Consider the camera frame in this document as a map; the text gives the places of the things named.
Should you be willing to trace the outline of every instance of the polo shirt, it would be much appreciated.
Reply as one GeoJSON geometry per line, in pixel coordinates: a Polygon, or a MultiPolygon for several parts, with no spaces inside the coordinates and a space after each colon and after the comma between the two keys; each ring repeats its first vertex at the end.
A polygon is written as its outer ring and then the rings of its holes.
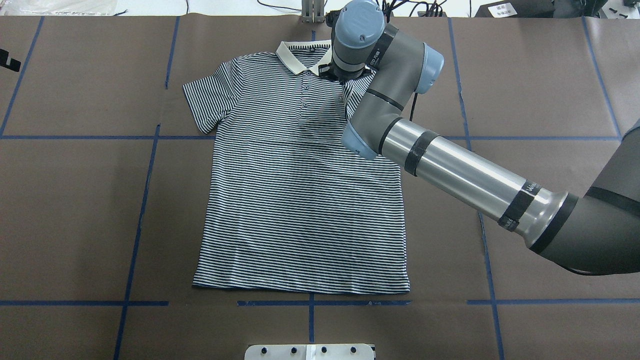
{"type": "Polygon", "coordinates": [[[330,41],[282,42],[183,86],[216,130],[195,286],[409,291],[400,169],[340,142],[373,75],[320,78],[330,61],[330,41]]]}

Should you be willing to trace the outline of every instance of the metal bracket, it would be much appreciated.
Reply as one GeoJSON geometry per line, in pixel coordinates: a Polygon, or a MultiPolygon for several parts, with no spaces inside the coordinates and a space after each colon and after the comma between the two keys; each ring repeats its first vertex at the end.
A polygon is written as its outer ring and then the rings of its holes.
{"type": "Polygon", "coordinates": [[[252,345],[244,360],[375,360],[375,349],[367,344],[252,345]]]}
{"type": "Polygon", "coordinates": [[[302,0],[302,22],[324,22],[324,0],[302,0]]]}

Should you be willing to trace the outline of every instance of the black clip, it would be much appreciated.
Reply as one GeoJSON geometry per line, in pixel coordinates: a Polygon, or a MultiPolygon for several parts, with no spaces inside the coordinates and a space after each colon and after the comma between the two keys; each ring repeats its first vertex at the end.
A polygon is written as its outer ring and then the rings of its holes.
{"type": "Polygon", "coordinates": [[[13,70],[15,72],[20,72],[21,64],[22,63],[18,60],[11,59],[7,50],[0,49],[0,66],[6,67],[7,69],[13,70]]]}

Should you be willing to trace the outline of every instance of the black and white striped shirt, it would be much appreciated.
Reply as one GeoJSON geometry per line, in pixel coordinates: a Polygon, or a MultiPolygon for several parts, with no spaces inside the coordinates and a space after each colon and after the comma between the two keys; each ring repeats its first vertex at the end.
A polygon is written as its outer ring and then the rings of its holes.
{"type": "Polygon", "coordinates": [[[197,286],[401,293],[400,170],[340,137],[372,76],[317,76],[330,42],[283,42],[184,85],[203,133],[217,126],[197,286]]]}

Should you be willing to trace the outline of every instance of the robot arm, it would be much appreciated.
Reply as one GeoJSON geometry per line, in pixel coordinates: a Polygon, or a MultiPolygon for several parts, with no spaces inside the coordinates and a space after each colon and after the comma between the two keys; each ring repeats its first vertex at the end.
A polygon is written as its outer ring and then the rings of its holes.
{"type": "Polygon", "coordinates": [[[341,81],[365,65],[377,70],[342,143],[382,155],[522,236],[528,248],[582,275],[640,272],[640,122],[585,197],[553,193],[400,116],[412,93],[425,93],[444,58],[386,24],[370,0],[352,0],[328,17],[330,71],[341,81]]]}

